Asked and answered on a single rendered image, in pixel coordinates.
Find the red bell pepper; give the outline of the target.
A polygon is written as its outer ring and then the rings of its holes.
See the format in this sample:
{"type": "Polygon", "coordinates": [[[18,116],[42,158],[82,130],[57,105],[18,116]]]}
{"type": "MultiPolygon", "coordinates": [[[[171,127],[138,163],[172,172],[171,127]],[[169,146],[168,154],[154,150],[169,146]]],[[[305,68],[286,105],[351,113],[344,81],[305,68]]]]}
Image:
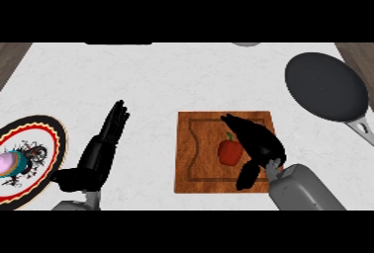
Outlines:
{"type": "Polygon", "coordinates": [[[233,139],[233,135],[228,132],[225,134],[225,139],[218,143],[217,147],[218,163],[225,166],[234,166],[240,159],[242,152],[243,152],[242,145],[233,139]]]}

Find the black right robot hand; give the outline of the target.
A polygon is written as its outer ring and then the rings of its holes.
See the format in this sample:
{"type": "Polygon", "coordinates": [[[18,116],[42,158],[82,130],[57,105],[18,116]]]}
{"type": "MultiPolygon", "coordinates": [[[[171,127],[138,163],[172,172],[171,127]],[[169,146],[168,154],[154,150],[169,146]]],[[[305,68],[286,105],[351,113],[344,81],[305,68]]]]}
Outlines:
{"type": "Polygon", "coordinates": [[[280,173],[279,168],[286,161],[285,147],[267,128],[239,117],[225,114],[220,117],[236,135],[236,139],[249,156],[236,179],[236,190],[254,186],[259,168],[265,169],[267,180],[273,181],[280,173]]]}

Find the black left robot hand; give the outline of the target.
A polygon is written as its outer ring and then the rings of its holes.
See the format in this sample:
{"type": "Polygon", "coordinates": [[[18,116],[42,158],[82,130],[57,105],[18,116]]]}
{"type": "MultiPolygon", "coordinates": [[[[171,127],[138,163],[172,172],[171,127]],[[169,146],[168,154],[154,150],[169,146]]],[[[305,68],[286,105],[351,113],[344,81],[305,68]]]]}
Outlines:
{"type": "Polygon", "coordinates": [[[51,175],[51,181],[58,184],[63,192],[100,190],[109,175],[116,144],[128,117],[123,101],[119,100],[107,113],[98,134],[84,147],[76,166],[58,170],[51,175]]]}

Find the dark grey frying pan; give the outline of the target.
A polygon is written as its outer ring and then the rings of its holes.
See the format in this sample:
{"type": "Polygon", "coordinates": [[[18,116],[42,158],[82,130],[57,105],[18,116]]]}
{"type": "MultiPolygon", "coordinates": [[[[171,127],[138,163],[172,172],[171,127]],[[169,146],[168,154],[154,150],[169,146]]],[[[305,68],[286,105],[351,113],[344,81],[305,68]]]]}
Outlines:
{"type": "Polygon", "coordinates": [[[374,146],[374,131],[364,119],[367,90],[348,65],[324,53],[299,53],[286,63],[285,83],[299,106],[316,117],[344,123],[374,146]]]}

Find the brown wooden cutting board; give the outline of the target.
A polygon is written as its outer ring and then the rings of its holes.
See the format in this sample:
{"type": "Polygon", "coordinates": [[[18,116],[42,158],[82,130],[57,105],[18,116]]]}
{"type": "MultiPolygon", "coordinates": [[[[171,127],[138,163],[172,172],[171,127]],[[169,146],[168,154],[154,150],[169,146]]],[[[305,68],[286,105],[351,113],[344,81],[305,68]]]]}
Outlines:
{"type": "Polygon", "coordinates": [[[234,166],[218,162],[218,144],[236,141],[220,119],[225,112],[178,112],[175,186],[177,194],[237,193],[236,178],[249,160],[246,152],[234,166]]]}

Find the black red patterned plate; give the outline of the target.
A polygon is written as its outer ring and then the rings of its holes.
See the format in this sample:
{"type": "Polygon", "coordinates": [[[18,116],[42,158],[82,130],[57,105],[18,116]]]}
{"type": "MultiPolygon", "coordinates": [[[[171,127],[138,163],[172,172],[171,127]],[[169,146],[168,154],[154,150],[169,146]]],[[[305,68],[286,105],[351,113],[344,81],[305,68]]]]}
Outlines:
{"type": "Polygon", "coordinates": [[[18,151],[27,158],[24,174],[0,178],[0,211],[18,209],[42,192],[61,168],[66,132],[50,116],[27,116],[0,127],[0,154],[18,151]]]}

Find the pink teal cupcake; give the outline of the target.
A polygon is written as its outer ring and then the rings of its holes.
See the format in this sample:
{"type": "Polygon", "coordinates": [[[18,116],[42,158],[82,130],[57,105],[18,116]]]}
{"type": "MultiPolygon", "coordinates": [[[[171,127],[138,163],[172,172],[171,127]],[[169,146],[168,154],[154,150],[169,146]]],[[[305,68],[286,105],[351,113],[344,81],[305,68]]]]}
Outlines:
{"type": "Polygon", "coordinates": [[[16,150],[0,154],[0,178],[24,174],[27,170],[27,158],[16,150]]]}

